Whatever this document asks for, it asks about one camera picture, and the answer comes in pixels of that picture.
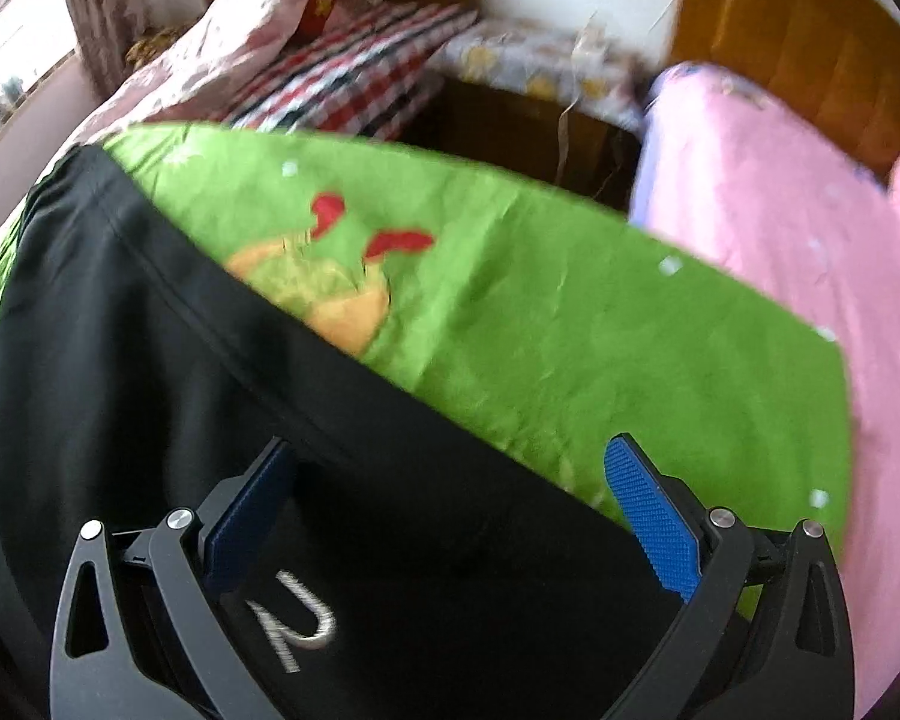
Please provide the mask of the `black pants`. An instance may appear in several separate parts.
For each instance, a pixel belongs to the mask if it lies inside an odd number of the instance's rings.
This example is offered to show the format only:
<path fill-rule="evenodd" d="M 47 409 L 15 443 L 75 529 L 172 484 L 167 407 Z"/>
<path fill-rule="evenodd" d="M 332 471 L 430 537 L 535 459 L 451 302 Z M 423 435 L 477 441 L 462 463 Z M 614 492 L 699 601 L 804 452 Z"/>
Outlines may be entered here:
<path fill-rule="evenodd" d="M 621 527 L 211 262 L 103 149 L 25 205 L 0 307 L 0 642 L 37 702 L 89 520 L 196 507 L 273 440 L 212 600 L 295 718 L 596 718 L 678 613 Z"/>

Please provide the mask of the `green cartoon blanket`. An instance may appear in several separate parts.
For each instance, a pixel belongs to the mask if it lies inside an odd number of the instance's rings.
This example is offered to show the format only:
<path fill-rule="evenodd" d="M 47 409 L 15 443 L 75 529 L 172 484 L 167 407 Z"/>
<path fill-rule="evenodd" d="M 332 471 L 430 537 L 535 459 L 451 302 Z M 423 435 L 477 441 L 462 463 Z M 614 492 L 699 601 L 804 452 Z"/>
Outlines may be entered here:
<path fill-rule="evenodd" d="M 0 562 L 194 504 L 276 436 L 432 499 L 473 434 L 606 517 L 606 442 L 759 527 L 850 500 L 839 349 L 589 200 L 328 135 L 138 125 L 0 241 Z"/>

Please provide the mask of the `pink bed sheet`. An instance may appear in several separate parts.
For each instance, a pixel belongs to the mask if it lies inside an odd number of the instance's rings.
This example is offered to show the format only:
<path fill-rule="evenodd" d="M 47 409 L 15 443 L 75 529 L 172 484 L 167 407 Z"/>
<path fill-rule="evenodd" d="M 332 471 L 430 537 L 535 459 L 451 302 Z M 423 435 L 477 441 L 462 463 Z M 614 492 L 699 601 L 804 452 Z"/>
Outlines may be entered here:
<path fill-rule="evenodd" d="M 841 557 L 857 717 L 900 707 L 900 201 L 758 85 L 679 64 L 650 88 L 631 220 L 802 317 L 848 367 Z"/>

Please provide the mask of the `dark wooden nightstand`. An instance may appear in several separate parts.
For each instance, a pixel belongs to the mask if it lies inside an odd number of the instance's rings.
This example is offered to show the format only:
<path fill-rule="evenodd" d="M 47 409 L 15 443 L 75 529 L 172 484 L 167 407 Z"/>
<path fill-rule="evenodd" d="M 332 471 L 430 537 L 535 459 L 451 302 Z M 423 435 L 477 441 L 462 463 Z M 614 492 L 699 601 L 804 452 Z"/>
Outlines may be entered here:
<path fill-rule="evenodd" d="M 640 156 L 639 140 L 622 128 L 453 78 L 400 140 L 559 185 L 616 211 L 629 208 Z"/>

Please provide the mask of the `pink floral quilt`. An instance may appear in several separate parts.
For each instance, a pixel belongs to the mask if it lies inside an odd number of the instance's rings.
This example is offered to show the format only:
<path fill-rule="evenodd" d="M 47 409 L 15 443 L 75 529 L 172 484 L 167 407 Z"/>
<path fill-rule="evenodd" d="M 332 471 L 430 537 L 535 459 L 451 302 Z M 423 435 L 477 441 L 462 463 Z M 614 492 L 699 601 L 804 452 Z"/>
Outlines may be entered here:
<path fill-rule="evenodd" d="M 135 71 L 64 140 L 94 143 L 136 124 L 205 121 L 276 59 L 308 0 L 214 0 L 164 54 Z"/>

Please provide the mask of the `red plaid bed sheet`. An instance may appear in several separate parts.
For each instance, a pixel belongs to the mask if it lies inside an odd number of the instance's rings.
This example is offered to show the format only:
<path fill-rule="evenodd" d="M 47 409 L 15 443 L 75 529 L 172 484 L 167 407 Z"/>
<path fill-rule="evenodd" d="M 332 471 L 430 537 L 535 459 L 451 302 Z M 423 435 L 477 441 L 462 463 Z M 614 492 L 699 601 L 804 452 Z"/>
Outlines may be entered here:
<path fill-rule="evenodd" d="M 442 89 L 430 57 L 476 23 L 461 5 L 383 4 L 313 43 L 284 49 L 212 118 L 260 132 L 395 140 Z"/>

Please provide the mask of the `floral nightstand cloth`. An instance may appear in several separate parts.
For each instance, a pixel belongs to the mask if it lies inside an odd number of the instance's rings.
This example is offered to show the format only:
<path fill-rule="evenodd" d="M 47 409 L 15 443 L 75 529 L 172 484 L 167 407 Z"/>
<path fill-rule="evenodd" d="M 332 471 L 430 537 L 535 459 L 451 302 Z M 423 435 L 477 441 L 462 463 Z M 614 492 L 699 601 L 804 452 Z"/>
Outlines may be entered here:
<path fill-rule="evenodd" d="M 631 133 L 642 127 L 637 87 L 644 64 L 600 26 L 573 32 L 487 18 L 443 44 L 427 68 L 459 82 L 572 106 Z"/>

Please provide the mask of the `right wooden headboard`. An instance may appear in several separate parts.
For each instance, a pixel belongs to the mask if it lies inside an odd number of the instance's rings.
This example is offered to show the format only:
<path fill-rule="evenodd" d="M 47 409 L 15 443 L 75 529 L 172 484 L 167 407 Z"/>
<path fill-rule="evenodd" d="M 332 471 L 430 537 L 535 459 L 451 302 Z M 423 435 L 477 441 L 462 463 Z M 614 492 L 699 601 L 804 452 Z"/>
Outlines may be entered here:
<path fill-rule="evenodd" d="M 900 155 L 900 26 L 877 0 L 681 0 L 668 62 L 748 78 L 878 176 Z"/>

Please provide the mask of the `patterned window curtain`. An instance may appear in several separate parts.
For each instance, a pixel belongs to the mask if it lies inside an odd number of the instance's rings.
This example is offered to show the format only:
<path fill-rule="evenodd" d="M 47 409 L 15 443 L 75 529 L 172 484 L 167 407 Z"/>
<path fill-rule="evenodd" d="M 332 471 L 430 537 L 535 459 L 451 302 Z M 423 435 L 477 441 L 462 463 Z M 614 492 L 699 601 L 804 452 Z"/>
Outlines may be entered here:
<path fill-rule="evenodd" d="M 148 26 L 146 0 L 64 0 L 80 61 L 105 99 L 128 78 L 125 55 Z"/>

